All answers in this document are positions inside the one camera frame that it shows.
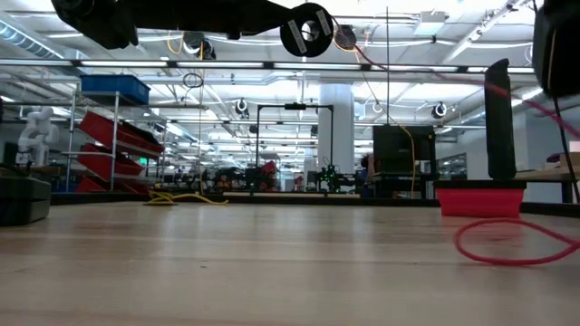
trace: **metal shelving rack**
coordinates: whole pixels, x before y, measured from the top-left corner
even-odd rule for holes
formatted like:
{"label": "metal shelving rack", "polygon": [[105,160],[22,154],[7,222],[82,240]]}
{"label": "metal shelving rack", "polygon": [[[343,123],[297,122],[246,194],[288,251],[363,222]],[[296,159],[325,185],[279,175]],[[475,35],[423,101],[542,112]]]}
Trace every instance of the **metal shelving rack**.
{"label": "metal shelving rack", "polygon": [[[75,91],[74,95],[72,96],[71,121],[70,121],[70,125],[69,125],[69,147],[68,147],[68,151],[63,153],[64,155],[66,155],[68,157],[67,158],[67,166],[66,166],[66,192],[69,192],[69,189],[70,189],[72,161],[74,158],[78,157],[79,155],[104,156],[104,157],[111,158],[111,179],[110,180],[105,180],[102,177],[99,177],[95,172],[93,172],[87,168],[87,170],[90,171],[94,176],[100,178],[102,181],[110,183],[111,184],[110,191],[114,190],[115,179],[117,179],[117,180],[119,180],[119,179],[139,180],[139,181],[146,181],[146,182],[158,181],[159,177],[139,177],[139,176],[128,176],[128,175],[122,175],[122,174],[115,173],[115,160],[117,158],[117,145],[121,145],[124,148],[133,149],[137,152],[148,154],[150,156],[157,156],[157,157],[159,157],[158,158],[158,165],[159,165],[159,161],[165,162],[165,151],[163,151],[162,153],[159,154],[159,153],[152,152],[152,151],[147,150],[147,149],[142,149],[142,148],[133,146],[131,144],[128,144],[125,142],[120,142],[117,140],[118,126],[119,126],[119,109],[121,107],[121,101],[123,101],[123,103],[132,103],[131,100],[124,97],[118,91],[116,91],[114,94],[113,93],[95,93],[95,92],[82,93],[82,96],[84,96],[84,97],[87,97],[87,95],[93,96],[93,97],[94,96],[98,96],[98,97],[113,97],[114,96],[114,106],[113,106],[114,110],[113,110],[113,120],[112,120],[113,121],[113,134],[112,134],[111,153],[73,152],[73,136],[74,136],[74,130],[75,130],[74,113],[76,112],[76,107],[77,107],[78,100],[80,97],[79,95],[81,95],[81,94],[79,93],[79,90],[77,89],[77,91]],[[135,108],[143,107],[143,106],[140,106],[137,104],[129,105],[129,106],[135,107]],[[159,118],[159,121],[161,121],[163,124],[162,146],[165,148],[167,121],[162,119],[159,116],[157,116],[157,117]],[[162,176],[163,172],[164,172],[163,170],[161,171],[161,180],[163,180],[163,176]]]}

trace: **yellow cable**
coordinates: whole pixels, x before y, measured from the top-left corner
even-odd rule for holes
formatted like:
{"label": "yellow cable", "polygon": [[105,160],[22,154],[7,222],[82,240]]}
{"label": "yellow cable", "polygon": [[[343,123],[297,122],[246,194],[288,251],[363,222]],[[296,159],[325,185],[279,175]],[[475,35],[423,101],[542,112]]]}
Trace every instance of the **yellow cable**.
{"label": "yellow cable", "polygon": [[175,54],[175,55],[180,55],[181,52],[183,51],[183,37],[185,36],[185,32],[181,33],[181,38],[179,40],[179,50],[175,51],[173,50],[173,48],[171,47],[171,31],[168,32],[168,38],[167,38],[167,47],[169,48],[169,50],[171,51],[171,53]]}
{"label": "yellow cable", "polygon": [[[361,60],[359,59],[359,53],[355,52],[354,56],[356,57],[356,61],[358,63],[361,63]],[[387,111],[384,109],[384,107],[382,106],[381,102],[379,101],[379,98],[376,96],[376,94],[374,93],[374,91],[372,90],[371,84],[369,83],[369,80],[366,78],[366,75],[364,74],[364,72],[362,73],[362,77],[364,78],[364,81],[366,82],[367,87],[369,88],[369,90],[371,91],[371,94],[374,98],[374,100],[376,101],[377,104],[379,104],[379,106],[381,107],[381,110],[384,114],[387,115],[387,121],[389,119],[391,119],[394,123],[397,124],[397,126],[399,126],[399,128],[401,128],[406,134],[407,136],[409,136],[409,138],[411,139],[411,159],[412,159],[412,165],[413,165],[413,178],[411,181],[411,199],[413,199],[414,195],[413,192],[415,190],[415,178],[417,177],[417,166],[415,165],[415,141],[413,139],[413,136],[411,135],[411,133],[405,128],[403,127],[399,122],[397,122],[395,119],[393,119],[389,114],[387,114]]]}
{"label": "yellow cable", "polygon": [[212,200],[209,200],[203,196],[197,195],[197,194],[183,194],[183,195],[172,195],[170,193],[167,192],[158,192],[158,191],[150,191],[149,192],[149,196],[151,197],[151,200],[149,201],[149,205],[171,205],[174,204],[175,200],[177,199],[181,199],[181,198],[188,198],[188,197],[192,197],[192,198],[197,198],[200,200],[205,201],[206,203],[212,204],[212,205],[225,205],[227,203],[229,203],[228,200],[218,203]]}
{"label": "yellow cable", "polygon": [[[201,46],[199,48],[199,60],[203,61],[203,40],[201,40]],[[201,70],[201,80],[203,81],[206,77],[206,70]],[[203,103],[203,90],[205,86],[199,88],[199,139],[198,139],[198,159],[199,159],[199,193],[203,195],[203,173],[201,173],[201,104]]]}

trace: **black case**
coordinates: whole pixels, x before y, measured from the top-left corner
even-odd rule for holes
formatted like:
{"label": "black case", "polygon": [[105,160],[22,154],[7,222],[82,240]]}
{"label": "black case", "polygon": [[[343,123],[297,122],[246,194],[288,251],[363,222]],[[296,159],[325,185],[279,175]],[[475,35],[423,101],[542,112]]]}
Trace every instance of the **black case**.
{"label": "black case", "polygon": [[580,92],[580,61],[575,51],[580,32],[577,1],[546,1],[536,14],[532,64],[538,83],[549,97]]}
{"label": "black case", "polygon": [[0,176],[0,226],[28,225],[46,218],[51,184],[33,177]]}

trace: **black pole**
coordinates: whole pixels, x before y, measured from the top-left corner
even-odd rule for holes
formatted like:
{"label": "black pole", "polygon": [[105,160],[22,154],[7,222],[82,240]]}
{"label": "black pole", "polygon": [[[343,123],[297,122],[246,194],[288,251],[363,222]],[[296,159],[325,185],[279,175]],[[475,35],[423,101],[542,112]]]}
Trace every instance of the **black pole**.
{"label": "black pole", "polygon": [[260,111],[262,110],[263,106],[257,106],[257,121],[256,121],[256,168],[259,162],[259,150],[260,150]]}
{"label": "black pole", "polygon": [[334,155],[334,105],[329,105],[330,110],[330,165],[333,165]]}

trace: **person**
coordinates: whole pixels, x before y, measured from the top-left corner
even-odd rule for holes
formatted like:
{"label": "person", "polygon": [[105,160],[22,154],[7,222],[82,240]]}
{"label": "person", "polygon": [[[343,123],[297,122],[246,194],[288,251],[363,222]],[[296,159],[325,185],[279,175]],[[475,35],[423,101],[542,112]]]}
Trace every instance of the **person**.
{"label": "person", "polygon": [[374,196],[374,189],[372,188],[374,156],[372,153],[367,153],[361,158],[361,167],[361,179],[364,180],[364,185],[361,188],[361,197],[372,197]]}

